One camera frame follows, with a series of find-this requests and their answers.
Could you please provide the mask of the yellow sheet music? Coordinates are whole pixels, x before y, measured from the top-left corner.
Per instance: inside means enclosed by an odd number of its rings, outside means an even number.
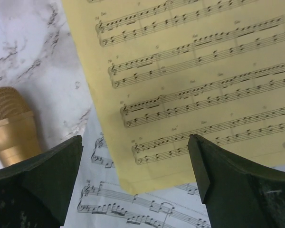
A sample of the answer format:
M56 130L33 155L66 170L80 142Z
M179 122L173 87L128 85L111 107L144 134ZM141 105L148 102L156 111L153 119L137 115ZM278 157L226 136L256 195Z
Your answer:
M191 134L285 164L285 0L62 5L123 190L194 182Z

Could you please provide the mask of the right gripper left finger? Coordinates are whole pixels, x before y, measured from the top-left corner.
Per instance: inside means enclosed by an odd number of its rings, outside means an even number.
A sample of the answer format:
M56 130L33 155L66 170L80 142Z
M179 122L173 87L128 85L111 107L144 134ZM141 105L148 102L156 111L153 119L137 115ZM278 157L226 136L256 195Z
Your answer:
M77 135L0 169L0 228L63 226L82 152L82 136Z

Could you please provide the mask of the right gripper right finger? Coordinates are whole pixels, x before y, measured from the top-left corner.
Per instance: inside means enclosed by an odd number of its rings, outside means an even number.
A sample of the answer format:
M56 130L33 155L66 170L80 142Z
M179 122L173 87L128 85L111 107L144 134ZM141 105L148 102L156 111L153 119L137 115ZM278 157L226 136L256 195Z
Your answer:
M285 172L229 152L200 135L188 142L213 228L285 228Z

